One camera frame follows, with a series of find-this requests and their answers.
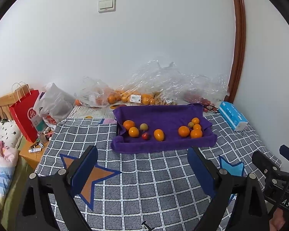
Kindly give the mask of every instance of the silver screw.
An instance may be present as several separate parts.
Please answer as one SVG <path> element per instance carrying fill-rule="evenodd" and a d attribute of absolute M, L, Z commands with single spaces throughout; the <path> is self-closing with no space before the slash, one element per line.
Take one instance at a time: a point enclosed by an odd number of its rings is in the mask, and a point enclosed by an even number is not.
<path fill-rule="evenodd" d="M 36 177 L 36 173 L 31 173 L 30 175 L 29 175 L 29 178 L 30 179 L 34 179 Z"/>
<path fill-rule="evenodd" d="M 250 173 L 250 174 L 249 174 L 249 178 L 251 178 L 251 179 L 256 179 L 256 176 L 255 176 L 255 174 Z"/>
<path fill-rule="evenodd" d="M 221 175 L 226 175 L 226 174 L 228 173 L 228 171 L 225 170 L 224 168 L 221 168 L 221 169 L 219 170 L 219 172 L 220 172 Z"/>
<path fill-rule="evenodd" d="M 64 175 L 66 173 L 66 169 L 62 168 L 58 171 L 59 175 Z"/>

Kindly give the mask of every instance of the red logo on white bag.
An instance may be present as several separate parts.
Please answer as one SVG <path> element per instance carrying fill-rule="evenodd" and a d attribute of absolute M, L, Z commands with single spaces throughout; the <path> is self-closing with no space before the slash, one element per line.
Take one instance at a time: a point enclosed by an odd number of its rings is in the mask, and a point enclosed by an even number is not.
<path fill-rule="evenodd" d="M 53 125 L 57 124 L 57 122 L 51 116 L 46 116 L 46 119 L 50 124 L 53 124 Z"/>
<path fill-rule="evenodd" d="M 28 110 L 28 118 L 32 119 L 36 115 L 36 111 L 33 108 L 29 108 Z"/>

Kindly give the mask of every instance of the blue tissue package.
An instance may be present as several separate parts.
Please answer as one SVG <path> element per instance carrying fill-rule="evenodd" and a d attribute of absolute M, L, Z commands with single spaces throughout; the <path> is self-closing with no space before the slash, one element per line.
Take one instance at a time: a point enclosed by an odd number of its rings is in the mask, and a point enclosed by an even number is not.
<path fill-rule="evenodd" d="M 248 121 L 230 102 L 222 102 L 218 111 L 234 131 L 243 131 Z"/>

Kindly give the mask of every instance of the light switch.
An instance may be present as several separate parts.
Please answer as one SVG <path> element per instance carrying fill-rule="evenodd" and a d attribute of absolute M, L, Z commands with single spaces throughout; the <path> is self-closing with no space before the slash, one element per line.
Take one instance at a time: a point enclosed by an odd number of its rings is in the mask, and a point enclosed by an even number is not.
<path fill-rule="evenodd" d="M 98 3 L 98 12 L 114 11 L 116 6 L 116 0 L 100 0 Z"/>

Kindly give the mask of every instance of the wooden headboard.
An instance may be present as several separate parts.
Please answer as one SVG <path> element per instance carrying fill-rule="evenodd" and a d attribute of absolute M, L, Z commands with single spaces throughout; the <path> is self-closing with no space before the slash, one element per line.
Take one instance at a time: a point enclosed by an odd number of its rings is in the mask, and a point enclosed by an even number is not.
<path fill-rule="evenodd" d="M 0 120 L 2 119 L 13 120 L 13 117 L 11 116 L 10 111 L 9 111 L 9 107 L 18 101 L 18 96 L 19 98 L 22 98 L 28 92 L 29 92 L 29 86 L 22 85 L 13 93 L 0 97 Z"/>

